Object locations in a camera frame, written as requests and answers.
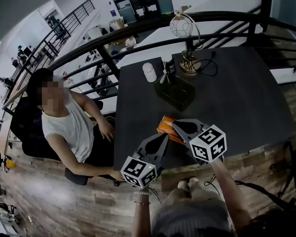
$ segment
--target wooden floor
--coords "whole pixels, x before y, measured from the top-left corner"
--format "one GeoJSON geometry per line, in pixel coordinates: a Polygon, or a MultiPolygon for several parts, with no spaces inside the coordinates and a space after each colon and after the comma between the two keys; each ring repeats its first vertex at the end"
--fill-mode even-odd
{"type": "MultiPolygon", "coordinates": [[[[296,122],[296,84],[280,86],[291,108],[296,122]]],[[[296,147],[296,137],[291,139],[296,147]]],[[[289,160],[288,152],[284,152],[283,142],[265,146],[252,152],[227,158],[227,168],[235,180],[252,182],[263,186],[273,194],[277,194],[286,182],[288,170],[269,167],[281,162],[285,166],[289,160]]],[[[0,172],[2,187],[7,191],[5,198],[14,204],[22,218],[21,229],[28,236],[42,237],[50,233],[53,237],[127,237],[131,235],[134,214],[134,188],[129,184],[114,187],[111,181],[93,178],[86,186],[71,183],[64,177],[64,166],[53,160],[31,158],[23,154],[21,143],[15,142],[12,150],[8,150],[17,163],[15,169],[8,173],[0,172]],[[41,227],[30,224],[27,218],[41,227]]],[[[209,166],[188,166],[167,170],[154,182],[161,199],[165,199],[169,191],[183,178],[197,176],[202,181],[209,180],[212,172],[209,166]]],[[[241,187],[252,216],[266,212],[274,204],[263,194],[250,188],[241,187]]],[[[294,182],[291,183],[283,199],[289,201],[296,198],[294,182]]],[[[152,195],[151,211],[159,205],[152,195]]]]}

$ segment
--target black metal railing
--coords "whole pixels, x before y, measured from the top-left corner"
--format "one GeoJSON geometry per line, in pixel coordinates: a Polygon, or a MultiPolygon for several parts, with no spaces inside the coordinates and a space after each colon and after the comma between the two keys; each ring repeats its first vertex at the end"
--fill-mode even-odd
{"type": "MultiPolygon", "coordinates": [[[[269,18],[269,17],[266,18],[263,16],[262,13],[253,14],[253,13],[232,12],[232,11],[206,11],[206,12],[191,13],[189,15],[196,22],[231,21],[233,24],[235,22],[237,22],[237,23],[245,22],[245,23],[249,24],[249,26],[247,28],[242,29],[240,32],[228,31],[226,33],[223,33],[221,31],[217,31],[213,34],[201,35],[201,39],[202,39],[201,44],[202,45],[210,43],[210,41],[212,41],[212,39],[216,39],[216,38],[219,38],[219,39],[223,38],[225,40],[230,41],[230,39],[237,38],[237,37],[247,38],[247,43],[248,43],[247,45],[254,43],[252,40],[257,39],[257,38],[261,38],[261,37],[266,38],[266,39],[270,39],[270,40],[276,39],[276,40],[285,40],[285,41],[296,42],[296,39],[288,39],[288,38],[283,38],[281,36],[268,35],[265,31],[260,34],[256,34],[255,28],[256,28],[257,24],[260,24],[260,25],[266,24],[266,25],[276,26],[276,27],[280,27],[280,28],[284,28],[284,29],[288,29],[290,31],[296,32],[295,26],[280,22],[274,18],[269,18]]],[[[78,83],[74,84],[73,86],[71,86],[71,88],[79,87],[83,84],[90,83],[91,81],[94,81],[94,80],[97,80],[97,79],[103,78],[103,77],[108,77],[111,75],[115,75],[118,80],[119,79],[119,69],[116,67],[116,64],[114,62],[114,60],[116,58],[122,58],[125,55],[132,54],[132,53],[139,52],[139,51],[143,51],[143,50],[148,50],[150,48],[154,48],[154,47],[158,47],[158,46],[164,46],[164,45],[179,43],[179,42],[183,42],[183,41],[189,42],[189,41],[193,41],[193,40],[198,39],[198,36],[190,36],[190,37],[184,38],[184,39],[181,39],[181,38],[169,39],[169,40],[165,40],[165,41],[156,42],[156,43],[140,46],[137,48],[133,48],[131,50],[127,50],[127,51],[124,51],[124,52],[121,52],[121,53],[118,53],[115,55],[109,55],[108,52],[106,51],[106,49],[104,48],[104,45],[106,45],[108,43],[112,43],[117,40],[120,40],[122,38],[131,36],[131,35],[135,35],[138,33],[146,32],[146,31],[158,29],[161,27],[166,27],[169,25],[171,19],[172,19],[172,16],[168,15],[168,16],[164,16],[161,18],[145,21],[145,22],[140,22],[136,25],[128,26],[126,28],[116,30],[110,34],[106,34],[106,35],[101,36],[97,39],[91,40],[90,42],[85,43],[84,45],[72,50],[71,52],[65,54],[64,56],[62,56],[59,59],[57,59],[56,61],[54,61],[48,68],[51,71],[55,71],[58,68],[62,67],[63,65],[80,57],[81,55],[86,54],[92,50],[97,50],[102,57],[101,59],[71,72],[70,74],[66,75],[64,78],[68,79],[68,78],[72,77],[73,75],[81,73],[87,69],[94,67],[94,66],[98,66],[101,64],[107,64],[107,66],[110,69],[109,71],[107,71],[107,73],[100,75],[100,77],[93,77],[91,79],[87,79],[87,80],[83,80],[81,82],[78,82],[78,83]]],[[[281,58],[281,59],[292,60],[292,59],[296,59],[296,58],[290,57],[290,58],[281,58]]],[[[113,87],[116,87],[117,85],[118,85],[118,82],[110,83],[108,85],[101,86],[100,88],[94,88],[92,90],[87,90],[87,91],[83,92],[83,94],[89,94],[91,92],[99,92],[100,90],[113,88],[113,87]]],[[[4,104],[3,109],[6,110],[7,112],[13,114],[13,112],[10,110],[9,107],[13,104],[13,102],[17,98],[22,96],[24,91],[25,91],[25,88],[20,89],[13,97],[11,97],[4,104]]],[[[113,92],[113,93],[109,93],[104,96],[100,96],[99,98],[96,98],[95,100],[110,98],[110,97],[113,97],[116,95],[117,95],[117,92],[113,92]]]]}
{"type": "Polygon", "coordinates": [[[16,76],[6,99],[11,96],[13,88],[16,87],[16,90],[22,88],[24,84],[26,84],[26,78],[35,70],[48,66],[54,61],[58,56],[59,51],[71,37],[75,29],[81,25],[82,21],[89,16],[90,12],[94,9],[95,7],[91,0],[87,0],[69,13],[62,21],[54,25],[53,29],[37,45],[23,64],[23,67],[20,73],[16,76]]]}

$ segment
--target black cable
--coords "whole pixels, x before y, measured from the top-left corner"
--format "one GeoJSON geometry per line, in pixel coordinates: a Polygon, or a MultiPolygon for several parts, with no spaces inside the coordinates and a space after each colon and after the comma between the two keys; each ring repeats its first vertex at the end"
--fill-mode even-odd
{"type": "Polygon", "coordinates": [[[149,189],[152,191],[152,193],[155,194],[155,196],[157,197],[157,199],[159,200],[159,202],[162,203],[158,192],[155,189],[153,189],[153,188],[149,188],[149,189]]]}
{"type": "Polygon", "coordinates": [[[49,235],[50,237],[53,237],[50,233],[45,232],[44,227],[43,227],[42,225],[39,225],[39,226],[38,226],[34,221],[33,221],[33,224],[34,224],[37,228],[41,227],[41,229],[43,230],[44,233],[46,233],[46,234],[49,235]]]}
{"type": "MultiPolygon", "coordinates": [[[[196,48],[195,50],[198,50],[198,49],[201,49],[203,47],[203,45],[201,45],[199,48],[196,48]]],[[[198,69],[198,70],[196,70],[197,72],[199,72],[199,73],[201,73],[201,74],[203,74],[203,75],[205,75],[205,76],[208,76],[208,77],[214,77],[214,76],[216,76],[217,75],[217,73],[218,73],[218,65],[217,65],[217,63],[215,62],[215,61],[213,61],[213,59],[214,59],[214,57],[215,57],[215,55],[216,55],[216,52],[215,51],[212,51],[212,56],[211,56],[211,58],[210,59],[202,59],[202,60],[199,60],[199,61],[195,61],[195,62],[190,62],[190,60],[192,59],[192,57],[193,57],[193,51],[195,51],[195,50],[193,50],[192,48],[189,48],[187,51],[186,51],[186,57],[184,57],[184,55],[183,55],[183,53],[185,52],[185,51],[182,51],[182,56],[183,56],[183,58],[184,58],[184,66],[186,66],[189,70],[194,70],[194,65],[195,64],[197,64],[197,63],[199,63],[199,62],[202,62],[202,61],[208,61],[208,63],[205,65],[205,66],[203,66],[203,67],[201,67],[200,69],[198,69]],[[211,63],[214,63],[214,65],[215,65],[215,67],[216,67],[216,71],[215,71],[215,73],[213,73],[212,75],[211,74],[207,74],[207,73],[204,73],[204,72],[202,72],[207,66],[209,66],[211,63]]]]}
{"type": "Polygon", "coordinates": [[[212,176],[212,178],[211,178],[209,181],[206,181],[206,182],[204,183],[204,186],[212,185],[212,186],[215,188],[215,190],[217,191],[218,195],[220,196],[221,194],[220,194],[219,191],[217,190],[216,186],[213,184],[213,182],[214,182],[215,179],[216,179],[216,176],[215,176],[215,174],[214,174],[214,175],[212,176]]]}

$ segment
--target black table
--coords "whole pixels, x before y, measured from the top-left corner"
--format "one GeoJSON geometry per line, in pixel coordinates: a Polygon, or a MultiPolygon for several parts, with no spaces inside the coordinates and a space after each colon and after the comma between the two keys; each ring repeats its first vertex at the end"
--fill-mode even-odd
{"type": "MultiPolygon", "coordinates": [[[[194,101],[183,112],[159,98],[153,83],[147,82],[142,66],[152,63],[162,75],[160,58],[138,62],[120,70],[116,107],[114,167],[121,169],[145,138],[156,134],[163,115],[175,119],[192,118],[226,133],[225,156],[285,140],[295,135],[288,104],[266,64],[251,47],[225,47],[197,51],[199,59],[210,59],[218,66],[215,77],[189,75],[179,68],[181,54],[175,54],[176,75],[196,88],[194,101]]],[[[215,65],[205,68],[213,73],[215,65]]],[[[185,146],[170,143],[165,168],[195,164],[185,146]]]]}

